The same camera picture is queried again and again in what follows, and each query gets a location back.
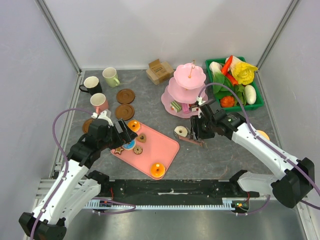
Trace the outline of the small orange glazed donut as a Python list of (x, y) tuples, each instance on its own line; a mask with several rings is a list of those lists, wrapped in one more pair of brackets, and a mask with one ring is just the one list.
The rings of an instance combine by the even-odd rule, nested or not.
[(155, 179), (162, 178), (165, 172), (166, 168), (162, 163), (154, 163), (150, 168), (150, 174)]

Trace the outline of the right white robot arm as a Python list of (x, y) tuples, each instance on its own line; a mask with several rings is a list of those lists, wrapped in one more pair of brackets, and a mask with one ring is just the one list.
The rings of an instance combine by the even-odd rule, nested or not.
[(245, 192), (273, 195), (282, 205), (294, 208), (315, 188), (315, 165), (307, 157), (298, 159), (263, 137), (237, 112), (212, 111), (206, 103), (199, 107), (198, 115), (190, 118), (191, 136), (205, 140), (220, 135), (244, 147), (260, 160), (272, 175), (242, 171), (238, 179), (229, 184), (235, 197)]

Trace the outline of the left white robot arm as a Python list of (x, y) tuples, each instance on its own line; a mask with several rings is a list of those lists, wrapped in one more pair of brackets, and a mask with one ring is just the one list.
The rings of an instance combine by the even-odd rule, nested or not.
[(31, 240), (61, 240), (79, 211), (94, 197), (110, 191), (109, 176), (89, 172), (105, 149), (115, 150), (131, 143), (138, 135), (123, 120), (111, 123), (94, 119), (88, 132), (70, 148), (65, 165), (42, 202), (24, 212), (19, 224)]

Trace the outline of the green layered cake slice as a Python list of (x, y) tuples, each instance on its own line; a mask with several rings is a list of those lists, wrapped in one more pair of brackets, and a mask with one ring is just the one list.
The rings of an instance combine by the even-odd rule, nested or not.
[(174, 100), (174, 101), (170, 102), (170, 109), (175, 111), (176, 113), (178, 113), (182, 110), (182, 106), (179, 102)]

